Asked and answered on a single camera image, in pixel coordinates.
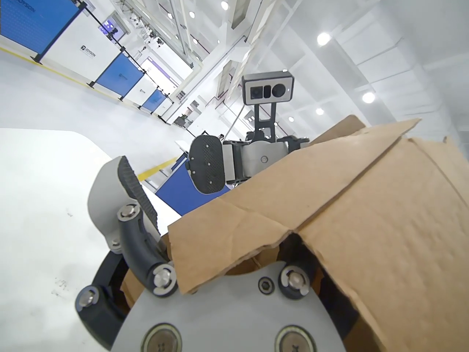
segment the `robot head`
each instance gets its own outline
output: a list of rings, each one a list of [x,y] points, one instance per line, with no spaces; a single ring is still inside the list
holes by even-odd
[[[287,70],[245,75],[241,79],[245,105],[288,102],[295,78]]]

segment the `yellow floor line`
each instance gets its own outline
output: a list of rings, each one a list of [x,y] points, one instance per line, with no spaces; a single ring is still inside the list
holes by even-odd
[[[151,169],[148,169],[146,170],[145,172],[143,173],[140,173],[137,178],[139,179],[139,181],[144,181],[146,180],[148,177],[151,177],[153,176],[155,173],[157,173],[160,169],[164,169],[166,168],[167,166],[170,166],[171,164],[175,163],[176,160],[178,158],[177,157],[174,157],[166,162],[163,162],[162,164],[159,164],[157,166],[155,166],[154,168],[151,168]]]
[[[80,84],[80,85],[83,86],[83,87],[87,87],[88,89],[92,89],[93,91],[99,92],[100,94],[105,95],[105,96],[107,96],[108,98],[115,99],[116,101],[119,101],[119,99],[117,99],[116,97],[113,97],[112,95],[106,94],[105,92],[102,92],[102,91],[100,91],[100,90],[98,90],[98,89],[93,89],[92,87],[89,87],[89,85],[87,85],[86,83],[80,82],[80,81],[78,81],[78,80],[76,80],[76,79],[74,79],[74,78],[72,78],[72,77],[69,77],[69,76],[67,76],[67,75],[65,75],[65,74],[62,74],[62,72],[58,72],[57,70],[52,69],[52,68],[50,68],[50,67],[47,67],[47,66],[45,66],[44,64],[36,63],[36,62],[34,62],[34,60],[32,60],[31,58],[27,58],[27,57],[25,57],[25,56],[23,56],[23,55],[17,54],[16,52],[10,51],[10,50],[8,50],[8,49],[6,49],[6,48],[3,48],[3,47],[0,47],[0,51],[3,51],[3,52],[6,52],[7,54],[16,56],[17,58],[20,58],[20,59],[22,59],[22,60],[24,60],[24,61],[26,61],[26,62],[28,62],[28,63],[34,64],[35,66],[38,66],[38,67],[42,67],[42,68],[44,68],[44,69],[46,69],[46,70],[48,70],[48,71],[50,71],[50,72],[54,72],[54,74],[57,74],[57,75],[60,75],[61,77],[64,77],[65,79],[68,79],[68,80],[70,80],[70,81],[72,81],[72,82],[75,82],[75,83],[77,83],[77,84]],[[127,103],[124,103],[124,102],[121,102],[121,103],[124,104],[124,105],[126,105],[126,106],[128,106],[128,107],[134,108],[131,104],[127,104]]]

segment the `joyson logo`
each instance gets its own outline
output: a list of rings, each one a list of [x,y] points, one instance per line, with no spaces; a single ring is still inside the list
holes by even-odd
[[[80,49],[82,50],[82,52],[84,52],[85,54],[87,54],[90,58],[93,58],[96,56],[96,54],[94,52],[92,52],[92,50],[86,48],[85,45],[82,45],[80,47]]]
[[[23,5],[27,10],[30,10],[31,12],[35,12],[36,10],[29,5],[25,0],[12,0],[12,1],[18,1],[21,5]]]

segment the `light fixture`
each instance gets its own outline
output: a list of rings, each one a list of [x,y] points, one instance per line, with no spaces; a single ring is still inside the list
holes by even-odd
[[[328,42],[330,42],[330,39],[332,39],[332,36],[326,32],[323,32],[318,36],[318,44],[322,47],[323,45],[326,45]]]
[[[375,94],[373,94],[372,92],[367,92],[363,94],[362,99],[365,103],[373,103],[373,101],[375,100]]]

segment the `white worktable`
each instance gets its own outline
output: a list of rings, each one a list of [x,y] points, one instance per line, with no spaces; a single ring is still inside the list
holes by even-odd
[[[110,160],[68,131],[0,129],[0,351],[104,351],[75,312],[108,253],[87,198]],[[179,215],[147,192],[160,231]]]

